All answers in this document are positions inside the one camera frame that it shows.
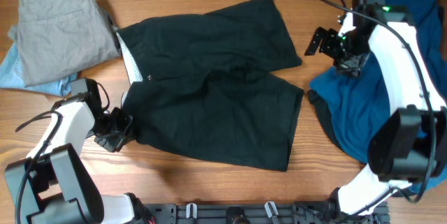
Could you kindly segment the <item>black shorts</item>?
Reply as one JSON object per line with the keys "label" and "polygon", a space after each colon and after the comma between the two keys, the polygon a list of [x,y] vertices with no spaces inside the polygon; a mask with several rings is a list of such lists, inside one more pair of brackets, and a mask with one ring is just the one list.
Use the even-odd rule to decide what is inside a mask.
{"label": "black shorts", "polygon": [[304,92],[275,72],[302,61],[274,0],[152,17],[118,35],[141,75],[122,107],[139,144],[287,170]]}

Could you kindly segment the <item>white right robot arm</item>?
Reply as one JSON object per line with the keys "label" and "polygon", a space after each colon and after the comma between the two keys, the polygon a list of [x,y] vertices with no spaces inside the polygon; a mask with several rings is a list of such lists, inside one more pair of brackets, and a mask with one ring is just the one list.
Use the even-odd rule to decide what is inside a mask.
{"label": "white right robot arm", "polygon": [[318,27],[306,53],[334,61],[337,77],[369,85],[370,59],[379,65],[388,112],[366,136],[365,166],[325,201],[325,221],[370,215],[399,193],[418,202],[446,166],[446,102],[433,85],[417,42],[415,22],[402,6],[348,10],[340,30]]}

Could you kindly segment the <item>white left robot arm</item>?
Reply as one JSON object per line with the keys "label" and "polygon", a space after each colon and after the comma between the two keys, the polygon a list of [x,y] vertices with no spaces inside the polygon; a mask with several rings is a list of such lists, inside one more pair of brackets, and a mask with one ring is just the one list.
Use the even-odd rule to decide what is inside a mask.
{"label": "white left robot arm", "polygon": [[102,195],[80,160],[85,140],[119,151],[133,138],[132,117],[108,114],[90,92],[57,101],[33,118],[51,122],[26,158],[11,163],[5,179],[16,223],[147,223],[150,212],[132,193]]}

